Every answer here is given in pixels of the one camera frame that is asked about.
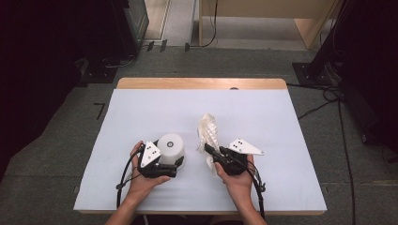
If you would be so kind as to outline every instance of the white tabletop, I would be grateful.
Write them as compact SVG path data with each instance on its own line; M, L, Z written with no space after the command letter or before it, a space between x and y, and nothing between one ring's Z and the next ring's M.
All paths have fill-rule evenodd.
M268 215L319 215L327 210L289 93L284 90L114 90L88 161L74 210L111 213L131 148L167 133L183 139L186 161L176 178L155 187L139 206L146 214L236 212L222 180L196 151L203 114L216 118L219 144L236 138L264 150L255 156ZM128 190L123 190L122 199ZM254 206L258 209L255 189Z

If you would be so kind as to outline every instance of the wooden furniture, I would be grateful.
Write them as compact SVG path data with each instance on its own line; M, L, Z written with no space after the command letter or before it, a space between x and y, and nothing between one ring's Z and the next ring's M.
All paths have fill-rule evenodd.
M320 215L327 210L284 80L222 78L121 79L74 210L113 213L115 185L131 147L173 132L183 139L185 165L176 178L152 190L137 214L236 215L224 184L196 150L204 113L215 116L222 146L242 138L265 150L254 163L267 183L266 215ZM258 210L255 190L252 199Z
M314 45L339 0L219 0L217 17L292 18L307 49ZM199 1L199 45L204 16L214 17L216 0Z

